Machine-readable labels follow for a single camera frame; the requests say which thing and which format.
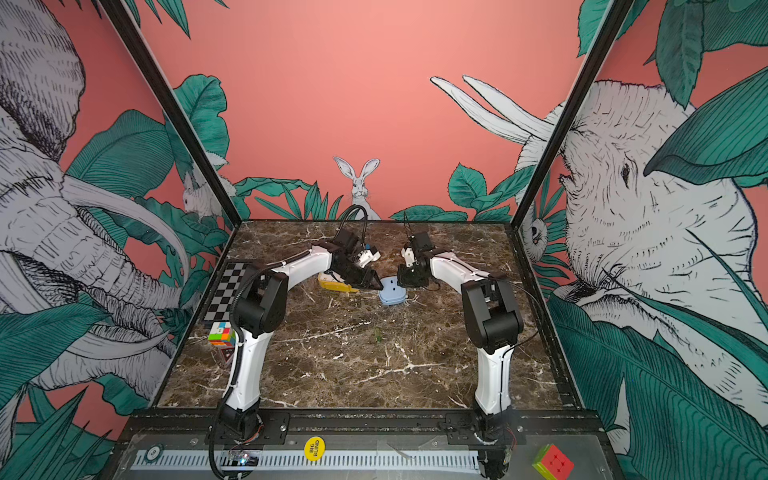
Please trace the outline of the yellow rectangular alarm clock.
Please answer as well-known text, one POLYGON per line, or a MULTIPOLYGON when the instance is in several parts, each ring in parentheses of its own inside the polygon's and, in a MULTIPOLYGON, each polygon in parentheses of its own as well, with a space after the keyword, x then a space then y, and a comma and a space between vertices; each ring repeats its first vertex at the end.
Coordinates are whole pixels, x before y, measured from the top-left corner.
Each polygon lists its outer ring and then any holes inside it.
POLYGON ((319 285, 326 290, 329 291, 336 291, 336 292, 345 292, 345 293, 356 293, 358 292, 357 288, 354 288, 346 283, 344 283, 342 280, 337 279, 331 274, 327 273, 320 273, 317 275, 317 280, 319 285))

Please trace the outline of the light blue small alarm clock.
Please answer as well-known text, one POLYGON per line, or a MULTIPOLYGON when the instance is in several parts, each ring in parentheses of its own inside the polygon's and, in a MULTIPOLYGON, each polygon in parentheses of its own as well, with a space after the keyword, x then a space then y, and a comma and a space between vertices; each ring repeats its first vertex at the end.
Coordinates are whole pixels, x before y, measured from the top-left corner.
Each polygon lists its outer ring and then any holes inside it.
POLYGON ((402 304, 407 299, 407 290, 400 286, 396 276, 381 279, 383 288, 379 291, 379 299, 385 306, 402 304))

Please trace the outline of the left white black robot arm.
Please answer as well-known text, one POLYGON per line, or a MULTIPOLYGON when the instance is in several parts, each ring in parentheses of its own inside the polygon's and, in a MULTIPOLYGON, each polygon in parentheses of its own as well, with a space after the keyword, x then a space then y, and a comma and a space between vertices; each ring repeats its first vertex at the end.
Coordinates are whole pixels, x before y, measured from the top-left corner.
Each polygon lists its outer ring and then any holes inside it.
POLYGON ((286 260, 246 268, 230 303, 229 322, 236 345, 218 422, 242 438, 252 436, 262 424, 258 416, 261 373, 269 342, 286 316, 289 291, 327 271, 355 289, 380 291, 383 284, 372 268, 380 257, 373 246, 349 253, 323 241, 286 260))

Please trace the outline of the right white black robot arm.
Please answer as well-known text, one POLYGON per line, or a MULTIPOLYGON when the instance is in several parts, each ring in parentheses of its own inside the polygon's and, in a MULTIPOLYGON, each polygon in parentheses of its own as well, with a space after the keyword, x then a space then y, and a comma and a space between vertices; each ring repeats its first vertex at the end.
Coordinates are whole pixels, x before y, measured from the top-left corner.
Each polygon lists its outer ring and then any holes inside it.
POLYGON ((462 297, 465 329, 478 354, 474 413, 478 431, 489 439, 508 421, 511 359, 524 329, 513 283, 504 274, 484 271, 436 248, 426 232, 411 234, 401 256, 401 287, 426 287, 437 280, 462 297))

